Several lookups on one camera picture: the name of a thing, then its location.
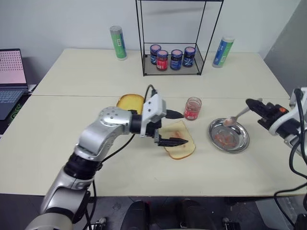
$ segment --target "blue jar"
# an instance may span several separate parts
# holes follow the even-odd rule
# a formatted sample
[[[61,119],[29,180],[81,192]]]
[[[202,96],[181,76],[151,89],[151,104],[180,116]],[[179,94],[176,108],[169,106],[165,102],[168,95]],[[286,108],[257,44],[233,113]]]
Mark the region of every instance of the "blue jar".
[[[182,63],[184,67],[193,66],[195,52],[196,50],[194,47],[188,46],[184,49],[184,57],[183,57],[183,63]]]
[[[181,68],[182,62],[182,51],[179,49],[174,49],[171,53],[171,64],[170,67],[173,70],[179,70]]]
[[[150,46],[150,62],[154,65],[157,64],[157,52],[161,50],[161,46],[153,44]]]

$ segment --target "red jam jar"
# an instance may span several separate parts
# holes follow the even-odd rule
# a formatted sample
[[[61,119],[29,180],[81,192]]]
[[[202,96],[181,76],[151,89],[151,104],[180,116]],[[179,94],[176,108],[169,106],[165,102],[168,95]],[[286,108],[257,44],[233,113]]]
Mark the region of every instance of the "red jam jar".
[[[186,103],[186,108],[184,110],[184,117],[189,121],[193,121],[198,117],[200,110],[201,110],[201,100],[197,97],[190,97]]]
[[[159,50],[157,52],[157,69],[159,71],[167,70],[168,52],[166,50]]]

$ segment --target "glass jar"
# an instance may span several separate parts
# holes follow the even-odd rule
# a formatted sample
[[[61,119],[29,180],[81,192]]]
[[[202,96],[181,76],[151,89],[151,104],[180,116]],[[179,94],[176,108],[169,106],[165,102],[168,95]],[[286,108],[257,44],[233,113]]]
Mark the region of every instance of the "glass jar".
[[[171,53],[170,68],[173,70],[179,70],[181,68],[181,62],[182,62],[182,51],[179,49],[174,49]]]
[[[186,108],[184,110],[184,117],[189,121],[193,121],[198,117],[200,110],[201,110],[201,100],[197,97],[190,97],[186,103]]]
[[[154,65],[157,64],[157,52],[161,50],[161,46],[153,44],[150,46],[150,62]]]
[[[159,71],[167,70],[168,52],[166,50],[159,50],[157,52],[157,69]]]
[[[195,56],[195,48],[188,46],[184,49],[184,57],[182,65],[184,67],[191,67],[193,66],[194,56]]]

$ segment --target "black wire rack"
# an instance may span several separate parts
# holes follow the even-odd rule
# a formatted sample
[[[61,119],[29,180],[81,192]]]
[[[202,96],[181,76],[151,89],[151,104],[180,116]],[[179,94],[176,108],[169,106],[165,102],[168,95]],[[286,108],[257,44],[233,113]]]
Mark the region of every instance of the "black wire rack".
[[[191,36],[191,39],[189,39],[188,42],[178,42],[178,43],[174,43],[174,42],[158,42],[158,41],[154,41],[151,40],[150,42],[148,42],[148,38],[145,36],[144,34],[144,28],[146,27],[146,22],[144,20],[144,18],[146,17],[144,14],[144,6],[148,3],[152,4],[153,2],[157,2],[157,4],[160,5],[160,9],[162,9],[162,11],[164,11],[164,14],[169,14],[169,18],[170,18],[170,22],[171,21],[171,15],[174,13],[180,13],[180,11],[176,12],[176,11],[172,11],[172,9],[170,9],[169,11],[167,11],[165,9],[165,7],[162,5],[162,2],[169,2],[171,4],[174,4],[174,2],[176,2],[175,4],[182,4],[183,2],[185,2],[185,6],[187,5],[187,2],[189,5],[192,5],[193,3],[197,2],[197,7],[196,8],[192,8],[192,10],[201,10],[201,13],[199,14],[200,18],[199,18],[199,26],[196,26],[195,28],[197,29],[197,32],[195,33],[194,38],[192,38],[193,36]],[[141,59],[142,59],[142,71],[143,71],[143,76],[147,76],[147,75],[201,75],[203,69],[204,69],[204,64],[205,64],[205,60],[207,58],[208,55],[208,51],[209,51],[209,47],[213,38],[213,34],[222,10],[222,6],[223,6],[223,2],[224,0],[135,0],[135,5],[136,5],[136,16],[137,16],[137,22],[138,22],[138,30],[139,30],[139,40],[140,40],[140,51],[141,51]],[[208,35],[210,35],[210,37],[208,37],[208,42],[206,44],[206,47],[201,47],[201,50],[203,52],[200,51],[200,43],[199,41],[201,40],[200,38],[200,31],[202,29],[202,23],[204,21],[204,15],[206,13],[206,10],[208,8],[208,3],[210,4],[219,4],[219,6],[217,7],[217,12],[214,15],[215,16],[215,20],[213,20],[213,25],[211,27],[211,31],[209,31],[209,33],[206,33]],[[195,25],[182,25],[182,30],[184,31],[185,28],[189,26],[195,26]],[[159,28],[154,27],[151,28],[151,30],[157,30],[157,33],[159,33]],[[170,53],[172,49],[180,49],[184,52],[185,47],[187,46],[192,46],[195,48],[196,53],[195,53],[195,57],[194,57],[194,64],[192,65],[192,67],[186,68],[184,66],[182,66],[179,70],[173,70],[171,68],[167,68],[167,70],[165,71],[159,71],[156,67],[156,65],[153,65],[150,61],[150,46],[153,44],[158,44],[162,47],[162,49],[167,50],[169,55],[168,55],[168,65],[170,63]]]

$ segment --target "silver plate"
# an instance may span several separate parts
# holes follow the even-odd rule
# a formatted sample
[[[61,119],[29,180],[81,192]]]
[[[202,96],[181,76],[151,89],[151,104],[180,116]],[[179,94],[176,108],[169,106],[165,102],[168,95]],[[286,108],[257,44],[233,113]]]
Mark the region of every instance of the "silver plate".
[[[223,125],[225,118],[218,118],[212,121],[208,127],[208,134],[212,143],[219,149],[238,153],[245,150],[249,145],[248,132],[236,122],[233,126]]]

